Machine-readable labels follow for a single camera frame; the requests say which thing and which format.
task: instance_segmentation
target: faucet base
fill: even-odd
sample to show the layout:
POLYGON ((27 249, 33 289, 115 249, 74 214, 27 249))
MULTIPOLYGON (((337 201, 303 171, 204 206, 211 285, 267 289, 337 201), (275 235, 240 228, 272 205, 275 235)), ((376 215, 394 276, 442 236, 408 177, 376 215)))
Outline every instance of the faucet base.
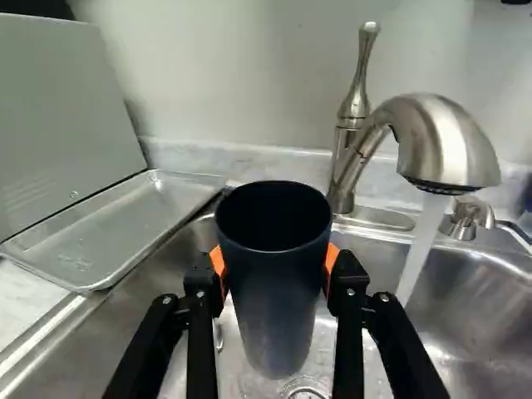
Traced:
POLYGON ((412 231, 416 227, 414 220, 405 214, 356 204, 353 212, 335 214, 334 220, 341 224, 391 231, 412 231))

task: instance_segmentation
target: sink drain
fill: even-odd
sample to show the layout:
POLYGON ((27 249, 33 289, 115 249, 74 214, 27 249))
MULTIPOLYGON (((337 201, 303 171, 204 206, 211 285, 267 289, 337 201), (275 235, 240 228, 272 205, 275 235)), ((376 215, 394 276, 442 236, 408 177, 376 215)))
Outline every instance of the sink drain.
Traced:
POLYGON ((328 387, 312 377, 296 377, 281 389, 281 399, 329 399, 328 387))

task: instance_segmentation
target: orange gripper pad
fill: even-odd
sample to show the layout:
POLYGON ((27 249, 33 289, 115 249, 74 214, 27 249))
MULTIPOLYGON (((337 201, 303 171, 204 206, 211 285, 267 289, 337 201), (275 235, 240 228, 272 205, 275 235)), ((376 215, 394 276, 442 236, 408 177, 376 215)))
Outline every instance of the orange gripper pad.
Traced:
POLYGON ((331 274, 333 273, 334 263, 336 258, 340 254, 340 249, 333 243, 329 243, 327 248, 327 255, 325 257, 325 274, 327 277, 326 287, 325 287, 325 298, 329 298, 329 290, 331 288, 331 274))
POLYGON ((222 257, 222 249, 219 247, 219 245, 216 245, 216 247, 210 251, 209 257, 210 262, 213 264, 214 272, 218 274, 219 285, 222 290, 222 295, 225 298, 227 293, 224 286, 224 277, 227 269, 225 268, 224 258, 222 257))

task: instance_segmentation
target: faucet handle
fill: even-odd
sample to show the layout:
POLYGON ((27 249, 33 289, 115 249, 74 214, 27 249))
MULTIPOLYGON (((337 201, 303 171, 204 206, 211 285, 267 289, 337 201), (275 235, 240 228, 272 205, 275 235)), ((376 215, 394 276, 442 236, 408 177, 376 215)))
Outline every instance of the faucet handle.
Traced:
POLYGON ((344 129, 360 128, 364 118, 370 114, 366 93, 366 74, 373 43, 381 31, 376 22, 366 22, 358 30, 357 71, 351 87, 337 113, 337 127, 344 129))

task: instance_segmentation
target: faucet spout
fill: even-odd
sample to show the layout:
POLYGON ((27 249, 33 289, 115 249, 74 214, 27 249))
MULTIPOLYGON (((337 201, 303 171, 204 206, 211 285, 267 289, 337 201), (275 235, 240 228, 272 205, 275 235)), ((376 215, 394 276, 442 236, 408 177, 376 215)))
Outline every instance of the faucet spout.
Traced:
POLYGON ((389 131, 399 144, 397 173, 418 189, 462 195, 500 183, 495 151, 464 108, 434 94, 396 96, 364 120, 332 177, 328 200, 334 213, 353 210, 352 192, 389 131))

